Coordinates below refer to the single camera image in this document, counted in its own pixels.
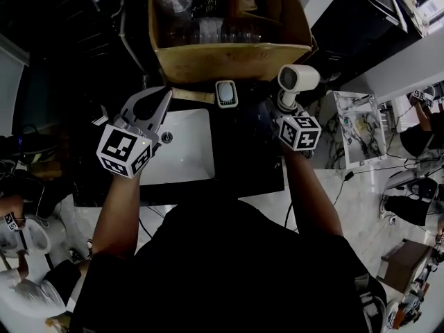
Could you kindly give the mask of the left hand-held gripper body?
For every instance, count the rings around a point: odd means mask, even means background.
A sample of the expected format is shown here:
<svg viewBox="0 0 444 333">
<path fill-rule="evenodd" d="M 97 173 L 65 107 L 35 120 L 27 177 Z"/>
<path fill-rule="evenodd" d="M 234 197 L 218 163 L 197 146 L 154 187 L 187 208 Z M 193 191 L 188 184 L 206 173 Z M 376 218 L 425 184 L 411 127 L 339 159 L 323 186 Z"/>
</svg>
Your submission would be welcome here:
<svg viewBox="0 0 444 333">
<path fill-rule="evenodd" d="M 103 168 L 132 179 L 155 155 L 159 140 L 156 133 L 144 132 L 119 115 L 106 125 L 96 155 Z"/>
</svg>

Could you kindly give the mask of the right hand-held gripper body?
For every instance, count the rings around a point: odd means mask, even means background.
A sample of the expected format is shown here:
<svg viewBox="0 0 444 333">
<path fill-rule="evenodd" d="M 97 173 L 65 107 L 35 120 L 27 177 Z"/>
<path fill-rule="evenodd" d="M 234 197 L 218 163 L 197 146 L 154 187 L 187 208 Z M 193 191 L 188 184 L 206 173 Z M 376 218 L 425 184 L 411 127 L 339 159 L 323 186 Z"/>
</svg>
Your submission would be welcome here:
<svg viewBox="0 0 444 333">
<path fill-rule="evenodd" d="M 289 150 L 313 155 L 321 136 L 321 126 L 315 117 L 307 111 L 300 110 L 296 114 L 271 112 L 273 135 Z"/>
</svg>

